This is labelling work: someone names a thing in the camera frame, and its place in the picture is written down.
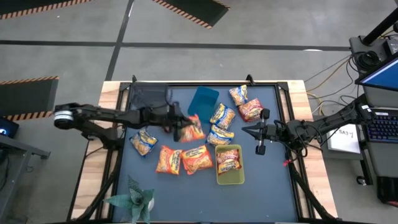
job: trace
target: laptop keyboard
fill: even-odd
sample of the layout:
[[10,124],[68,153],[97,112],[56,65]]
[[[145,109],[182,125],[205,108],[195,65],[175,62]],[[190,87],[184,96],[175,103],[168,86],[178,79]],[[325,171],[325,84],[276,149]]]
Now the laptop keyboard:
[[390,116],[376,115],[373,122],[368,124],[368,136],[370,141],[398,143],[397,112],[398,111],[383,111],[382,113],[376,113],[389,114]]

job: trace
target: wooden table frame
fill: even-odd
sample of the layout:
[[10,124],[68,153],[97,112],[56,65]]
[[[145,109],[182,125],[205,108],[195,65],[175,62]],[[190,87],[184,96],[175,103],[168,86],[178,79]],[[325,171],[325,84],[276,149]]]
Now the wooden table frame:
[[[126,102],[128,101],[128,91],[122,91],[128,86],[130,82],[104,82],[101,91],[101,96],[99,98],[99,105],[103,108],[112,108],[125,110]],[[213,83],[224,83],[224,85],[232,85],[237,83],[247,83],[249,81],[166,81],[164,83],[175,84],[179,83],[192,83],[192,85],[211,85]],[[277,101],[281,103],[279,113],[284,117],[285,121],[291,119],[299,120],[312,120],[312,114],[310,105],[308,102],[307,94],[305,91],[304,82],[302,80],[286,80],[286,81],[267,81],[261,80],[256,81],[258,84],[269,83],[270,85],[275,85],[278,87],[279,92],[276,93]],[[112,126],[111,123],[98,122],[99,125],[103,127]],[[318,146],[316,141],[312,142],[313,145]],[[94,151],[95,149],[101,147],[101,143],[97,140],[90,141],[88,143],[86,154]],[[92,200],[95,198],[101,186],[104,184],[104,180],[107,179],[109,173],[113,171],[114,165],[118,158],[117,151],[106,151],[100,150],[85,159],[82,163],[81,172],[79,175],[78,183],[76,184],[75,194],[73,196],[72,204],[70,207],[70,212],[68,214],[68,220],[79,217],[86,208],[90,205]],[[306,181],[311,191],[314,193],[316,198],[320,203],[326,208],[328,213],[337,217],[337,212],[331,193],[328,176],[326,173],[325,164],[323,162],[322,153],[318,149],[308,147],[308,156],[303,161],[295,162],[297,170],[299,170],[303,179]],[[293,191],[297,191],[298,200],[296,200],[296,211],[299,217],[320,218],[317,212],[313,211],[311,205],[308,204],[308,200],[301,188],[292,182]],[[108,192],[107,196],[116,193],[116,186],[112,186]],[[107,203],[104,203],[100,209],[102,212],[98,212],[97,209],[95,215],[91,219],[103,219],[111,221],[110,212],[113,208],[109,208]]]

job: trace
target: metal pole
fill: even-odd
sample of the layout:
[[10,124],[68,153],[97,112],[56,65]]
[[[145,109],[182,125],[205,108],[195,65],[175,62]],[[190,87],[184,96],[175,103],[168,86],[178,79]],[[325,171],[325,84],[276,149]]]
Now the metal pole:
[[376,28],[374,28],[364,39],[362,44],[371,45],[378,37],[380,37],[388,28],[398,21],[398,8],[389,14]]

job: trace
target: computer monitor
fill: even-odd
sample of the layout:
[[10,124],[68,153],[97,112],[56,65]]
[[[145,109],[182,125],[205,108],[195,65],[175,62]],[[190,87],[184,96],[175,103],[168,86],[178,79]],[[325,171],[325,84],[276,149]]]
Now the computer monitor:
[[391,55],[377,68],[360,75],[355,84],[398,91],[398,53]]

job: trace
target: blue plastic container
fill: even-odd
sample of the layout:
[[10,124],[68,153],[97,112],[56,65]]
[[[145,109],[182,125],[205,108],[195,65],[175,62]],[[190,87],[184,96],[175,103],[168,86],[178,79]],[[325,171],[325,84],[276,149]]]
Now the blue plastic container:
[[188,108],[188,114],[197,114],[201,121],[209,122],[219,94],[216,90],[199,86]]

